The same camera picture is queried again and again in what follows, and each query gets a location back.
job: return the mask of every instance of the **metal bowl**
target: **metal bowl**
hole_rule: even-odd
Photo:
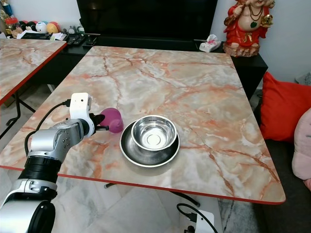
[[[177,137],[174,124],[163,116],[144,116],[137,120],[131,131],[133,141],[142,149],[150,151],[170,147]]]
[[[129,124],[123,131],[120,138],[120,149],[122,154],[133,164],[143,167],[157,167],[167,164],[177,155],[180,147],[177,135],[173,144],[159,151],[144,150],[137,146],[131,136],[131,129],[134,122]]]

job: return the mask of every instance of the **red cushion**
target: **red cushion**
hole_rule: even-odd
[[[263,76],[261,126],[264,139],[294,142],[301,116],[311,108],[311,86],[279,82]]]

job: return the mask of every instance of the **robotic arm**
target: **robotic arm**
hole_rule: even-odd
[[[50,233],[55,219],[51,203],[57,195],[57,173],[69,149],[92,136],[104,115],[89,114],[91,97],[74,93],[70,102],[70,119],[32,138],[25,169],[13,183],[0,209],[0,233]]]

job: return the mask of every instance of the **red table edge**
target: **red table edge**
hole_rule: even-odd
[[[18,167],[3,166],[3,165],[0,165],[0,168],[17,170],[17,171],[24,170],[24,169],[18,168]],[[159,189],[159,190],[172,191],[172,192],[178,192],[178,193],[186,193],[186,194],[193,194],[193,195],[206,196],[206,197],[212,197],[212,198],[221,198],[221,199],[228,199],[228,200],[238,200],[238,201],[245,201],[245,202],[257,203],[257,204],[266,204],[266,205],[280,205],[280,204],[283,204],[286,201],[286,198],[285,198],[284,201],[279,201],[279,202],[263,201],[263,200],[251,200],[251,199],[244,199],[244,198],[235,198],[235,197],[227,197],[227,196],[214,195],[214,194],[191,192],[191,191],[187,191],[187,190],[180,190],[180,189],[173,189],[173,188],[157,187],[157,186],[144,185],[144,184],[138,184],[138,183],[127,183],[127,182],[119,182],[119,181],[110,181],[110,180],[90,178],[90,177],[83,177],[83,176],[73,176],[73,175],[66,175],[66,174],[58,174],[58,176],[66,177],[66,178],[75,178],[75,179],[80,179],[80,180],[88,180],[88,181],[115,183],[115,184],[122,184],[122,185],[142,187],[142,188],[152,188],[152,189]]]
[[[8,92],[2,99],[0,99],[0,105],[3,104],[11,95],[13,95],[21,86],[25,84],[34,74],[36,74],[47,62],[49,62],[53,57],[55,57],[64,47],[66,47],[67,42],[62,45],[58,50],[56,50],[51,56],[49,56],[44,62],[42,62],[36,69],[34,69],[29,75],[26,76],[18,85],[16,85],[11,91]]]

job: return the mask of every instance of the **pink cup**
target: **pink cup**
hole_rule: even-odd
[[[123,130],[123,121],[121,113],[115,108],[106,108],[101,114],[105,115],[105,119],[100,123],[101,126],[109,126],[112,133],[120,133]]]

